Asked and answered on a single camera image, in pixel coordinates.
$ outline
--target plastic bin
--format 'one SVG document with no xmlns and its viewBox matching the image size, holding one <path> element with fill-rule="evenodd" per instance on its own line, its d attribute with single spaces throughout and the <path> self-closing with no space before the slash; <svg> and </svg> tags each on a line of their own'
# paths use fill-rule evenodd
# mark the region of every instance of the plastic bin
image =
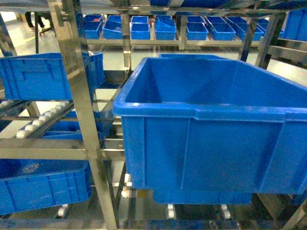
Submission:
<svg viewBox="0 0 307 230">
<path fill-rule="evenodd" d="M 245 38 L 245 31 L 248 29 L 248 25 L 246 23 L 235 24 L 233 29 L 235 30 L 236 35 L 243 41 Z M 256 27 L 253 41 L 260 41 L 263 35 L 264 32 L 259 27 Z"/>
<path fill-rule="evenodd" d="M 181 4 L 182 7 L 202 7 L 202 8 L 215 8 L 226 4 L 230 0 L 185 0 Z M 167 6 L 169 0 L 150 0 L 152 6 Z"/>
<path fill-rule="evenodd" d="M 188 23 L 206 23 L 201 16 L 188 16 Z"/>
<path fill-rule="evenodd" d="M 226 23 L 222 17 L 206 17 L 206 19 L 210 23 Z"/>
<path fill-rule="evenodd" d="M 208 30 L 204 23 L 188 23 L 187 38 L 188 40 L 206 40 Z"/>
<path fill-rule="evenodd" d="M 132 23 L 131 38 L 135 40 L 149 40 L 150 30 L 148 23 Z"/>
<path fill-rule="evenodd" d="M 108 21 L 116 22 L 116 23 L 121 23 L 121 16 L 120 15 L 110 15 L 107 18 Z"/>
<path fill-rule="evenodd" d="M 217 41 L 232 41 L 236 35 L 233 28 L 227 23 L 209 23 L 211 34 Z"/>
<path fill-rule="evenodd" d="M 95 89 L 105 82 L 102 60 L 103 53 L 84 59 L 92 98 Z M 0 76 L 6 99 L 72 100 L 60 53 L 0 58 Z"/>
<path fill-rule="evenodd" d="M 105 39 L 122 39 L 123 32 L 121 29 L 121 23 L 107 21 L 103 26 Z"/>
<path fill-rule="evenodd" d="M 153 200 L 159 204 L 178 205 L 248 205 L 251 193 L 154 190 Z"/>
<path fill-rule="evenodd" d="M 232 27 L 234 27 L 235 24 L 241 24 L 241 23 L 247 23 L 246 20 L 244 20 L 241 17 L 226 17 L 226 22 L 229 23 Z"/>
<path fill-rule="evenodd" d="M 307 10 L 290 11 L 284 30 L 285 39 L 307 41 Z"/>
<path fill-rule="evenodd" d="M 91 15 L 86 15 L 84 18 L 83 18 L 83 21 L 84 22 L 104 22 L 104 18 L 102 15 L 100 14 L 91 14 Z"/>
<path fill-rule="evenodd" d="M 307 88 L 261 68 L 144 58 L 113 112 L 135 188 L 300 194 L 307 187 Z"/>
<path fill-rule="evenodd" d="M 258 23 L 258 28 L 263 31 L 263 35 L 265 34 L 267 27 L 268 27 L 267 23 Z M 281 30 L 279 33 L 279 38 L 283 38 L 283 36 L 284 36 L 284 30 Z"/>
<path fill-rule="evenodd" d="M 132 23 L 148 23 L 148 16 L 132 16 Z"/>
<path fill-rule="evenodd" d="M 172 19 L 158 18 L 155 24 L 156 40 L 175 40 L 176 25 Z"/>
<path fill-rule="evenodd" d="M 1 159 L 0 214 L 83 202 L 91 196 L 88 161 Z"/>
<path fill-rule="evenodd" d="M 85 22 L 86 39 L 99 39 L 102 32 L 102 22 Z"/>
</svg>

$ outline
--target stainless steel rack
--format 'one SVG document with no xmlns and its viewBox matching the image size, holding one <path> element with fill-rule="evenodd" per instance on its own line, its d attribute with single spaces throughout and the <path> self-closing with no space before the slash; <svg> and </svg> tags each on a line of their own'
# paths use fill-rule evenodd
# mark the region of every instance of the stainless steel rack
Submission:
<svg viewBox="0 0 307 230">
<path fill-rule="evenodd" d="M 103 111 L 110 111 L 107 121 L 118 121 L 111 115 L 112 102 L 121 87 L 131 74 L 131 46 L 148 45 L 148 41 L 133 41 L 130 39 L 130 15 L 143 15 L 167 13 L 175 15 L 176 12 L 189 12 L 195 15 L 212 16 L 244 16 L 248 17 L 248 30 L 246 39 L 240 42 L 239 60 L 246 61 L 252 37 L 254 35 L 257 19 L 270 17 L 267 33 L 260 43 L 260 52 L 257 66 L 264 69 L 270 58 L 282 61 L 293 60 L 293 64 L 304 67 L 306 64 L 306 44 L 296 41 L 278 39 L 286 11 L 307 6 L 307 1 L 297 0 L 232 0 L 225 5 L 214 9 L 182 8 L 182 0 L 171 0 L 167 7 L 154 7 L 149 5 L 133 4 L 128 1 L 111 0 L 110 6 L 84 6 L 92 13 L 105 11 L 120 12 L 122 15 L 122 41 L 96 41 L 79 37 L 78 30 L 84 30 L 82 25 L 77 27 L 76 16 L 82 15 L 78 0 L 48 0 L 48 5 L 4 4 L 0 7 L 6 9 L 35 9 L 34 11 L 50 10 L 57 33 L 60 51 L 63 57 L 65 70 L 71 87 L 73 101 L 63 113 L 58 114 L 52 121 L 41 126 L 37 132 L 43 133 L 56 121 L 64 119 L 67 111 L 76 109 L 83 140 L 47 140 L 36 138 L 0 139 L 0 158 L 2 159 L 62 159 L 62 160 L 88 160 L 91 165 L 94 179 L 94 195 L 87 203 L 72 205 L 72 210 L 62 219 L 50 217 L 48 212 L 34 212 L 6 215 L 0 219 L 0 228 L 15 229 L 306 229 L 305 201 L 300 207 L 289 207 L 287 196 L 258 195 L 250 206 L 229 206 L 232 218 L 225 219 L 219 206 L 173 206 L 154 204 L 150 191 L 134 190 L 131 188 L 126 176 L 123 140 L 121 136 L 107 138 L 99 142 L 93 115 L 89 89 L 87 87 L 82 52 L 88 52 L 88 45 L 98 42 L 103 45 L 123 45 L 124 71 L 106 71 L 107 82 L 119 85 L 115 87 L 116 93 Z M 298 2 L 293 7 L 290 3 Z M 182 15 L 180 21 L 180 34 L 178 41 L 171 41 L 171 45 L 178 46 L 180 50 L 188 45 L 217 46 L 214 41 L 196 42 L 186 41 L 187 17 Z M 9 37 L 5 24 L 0 17 L 0 48 L 4 56 L 15 56 L 16 51 Z M 155 41 L 157 45 L 170 45 L 166 41 Z M 0 121 L 23 120 L 17 117 L 14 111 L 28 108 L 30 119 L 39 115 L 34 102 L 14 102 L 14 104 L 0 109 Z M 137 217 L 136 209 L 142 213 Z"/>
</svg>

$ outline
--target horizontal steel bar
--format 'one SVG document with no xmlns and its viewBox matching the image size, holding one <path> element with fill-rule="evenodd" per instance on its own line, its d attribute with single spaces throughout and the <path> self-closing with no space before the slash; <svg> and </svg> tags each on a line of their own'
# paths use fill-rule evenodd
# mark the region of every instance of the horizontal steel bar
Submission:
<svg viewBox="0 0 307 230">
<path fill-rule="evenodd" d="M 278 39 L 276 42 L 277 46 L 282 46 L 291 49 L 298 49 L 307 51 L 307 42 L 288 40 L 288 39 Z"/>
<path fill-rule="evenodd" d="M 242 41 L 187 41 L 187 46 L 241 46 Z M 251 43 L 251 46 L 259 46 L 259 41 L 254 41 Z"/>
<path fill-rule="evenodd" d="M 8 8 L 35 8 L 36 10 L 41 9 L 42 11 L 46 10 L 46 7 L 41 5 L 27 5 L 16 4 L 12 6 L 11 3 L 1 3 L 0 7 Z M 168 12 L 175 14 L 176 12 L 207 12 L 207 13 L 239 13 L 239 14 L 276 14 L 285 12 L 287 9 L 282 10 L 270 10 L 270 9 L 212 9 L 212 8 L 199 8 L 199 7 L 158 7 L 158 6 L 149 6 L 149 5 L 133 5 L 133 6 L 85 6 L 87 10 L 91 10 L 93 13 L 101 13 L 103 11 L 121 11 L 128 12 L 129 14 L 144 14 L 147 12 Z"/>
<path fill-rule="evenodd" d="M 178 40 L 131 40 L 132 46 L 178 46 Z M 88 39 L 89 45 L 122 46 L 122 39 Z"/>
<path fill-rule="evenodd" d="M 106 139 L 104 160 L 125 160 L 123 139 Z M 88 159 L 82 140 L 0 138 L 0 159 Z"/>
<path fill-rule="evenodd" d="M 272 57 L 285 58 L 307 64 L 307 51 L 304 50 L 291 49 L 281 46 L 270 46 L 268 54 L 272 55 Z"/>
<path fill-rule="evenodd" d="M 37 120 L 37 116 L 4 116 L 1 117 L 0 120 L 3 121 L 34 121 Z M 60 119 L 60 121 L 78 121 L 78 118 L 76 117 L 63 117 Z M 114 122 L 121 122 L 120 118 L 110 118 L 110 119 L 101 119 L 101 118 L 95 118 L 96 122 L 101 122 L 101 121 L 114 121 Z"/>
</svg>

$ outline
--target crate rim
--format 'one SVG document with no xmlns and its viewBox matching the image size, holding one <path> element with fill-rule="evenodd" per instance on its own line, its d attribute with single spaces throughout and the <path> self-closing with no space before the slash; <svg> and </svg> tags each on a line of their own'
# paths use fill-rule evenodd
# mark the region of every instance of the crate rim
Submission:
<svg viewBox="0 0 307 230">
<path fill-rule="evenodd" d="M 128 79 L 121 92 L 113 102 L 113 113 L 121 116 L 134 117 L 169 117 L 169 118 L 193 118 L 195 120 L 223 120 L 223 121 L 256 121 L 256 122 L 275 122 L 284 123 L 286 121 L 306 121 L 307 108 L 295 107 L 273 107 L 273 106 L 249 106 L 249 105 L 197 105 L 190 103 L 178 104 L 161 104 L 161 103 L 138 103 L 126 102 L 126 98 L 130 89 L 133 87 L 137 77 L 139 76 L 143 66 L 150 59 L 157 59 L 156 57 L 143 58 L 137 68 Z M 171 57 L 159 57 L 159 59 L 172 60 Z M 197 60 L 202 58 L 187 58 L 189 60 Z M 230 59 L 219 59 L 219 61 L 234 61 Z M 255 67 L 244 61 L 238 61 L 242 64 Z M 290 83 L 298 88 L 307 91 L 307 87 L 293 82 L 284 77 L 278 76 L 274 73 L 258 68 L 258 71 L 265 72 L 274 78 Z M 172 115 L 171 111 L 180 110 L 178 115 Z M 227 119 L 224 118 L 225 113 L 229 114 Z"/>
</svg>

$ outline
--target white roller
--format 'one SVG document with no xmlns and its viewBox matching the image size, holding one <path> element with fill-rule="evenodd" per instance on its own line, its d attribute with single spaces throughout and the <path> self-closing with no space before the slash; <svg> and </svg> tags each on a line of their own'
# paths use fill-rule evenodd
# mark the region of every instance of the white roller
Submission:
<svg viewBox="0 0 307 230">
<path fill-rule="evenodd" d="M 32 125 L 34 126 L 41 126 L 44 123 L 42 120 L 35 120 L 32 122 Z"/>
<path fill-rule="evenodd" d="M 58 210 L 58 216 L 63 217 L 65 215 L 66 208 L 65 207 L 60 207 Z"/>
<path fill-rule="evenodd" d="M 34 126 L 34 125 L 27 125 L 24 129 L 26 131 L 30 131 L 30 132 L 33 132 L 34 130 L 36 130 L 38 127 L 37 126 Z"/>
<path fill-rule="evenodd" d="M 27 130 L 19 130 L 16 134 L 16 138 L 25 138 L 27 137 L 31 132 Z"/>
<path fill-rule="evenodd" d="M 46 117 L 52 117 L 53 115 L 54 115 L 54 113 L 51 112 L 51 111 L 45 112 L 45 114 L 44 114 L 44 116 L 46 116 Z"/>
<path fill-rule="evenodd" d="M 49 119 L 49 117 L 47 117 L 47 116 L 40 116 L 40 117 L 38 118 L 38 120 L 40 120 L 40 121 L 42 121 L 42 122 L 46 122 L 48 119 Z"/>
<path fill-rule="evenodd" d="M 225 219 L 231 218 L 230 212 L 228 210 L 223 211 L 223 216 L 224 216 Z"/>
<path fill-rule="evenodd" d="M 51 113 L 54 113 L 54 114 L 57 113 L 58 111 L 59 111 L 59 110 L 56 109 L 56 108 L 50 109 L 50 112 L 51 112 Z"/>
<path fill-rule="evenodd" d="M 221 205 L 221 208 L 222 208 L 223 211 L 228 210 L 227 205 Z"/>
<path fill-rule="evenodd" d="M 64 106 L 62 106 L 62 105 L 57 105 L 56 107 L 55 107 L 57 110 L 61 110 L 62 108 L 64 108 Z"/>
</svg>

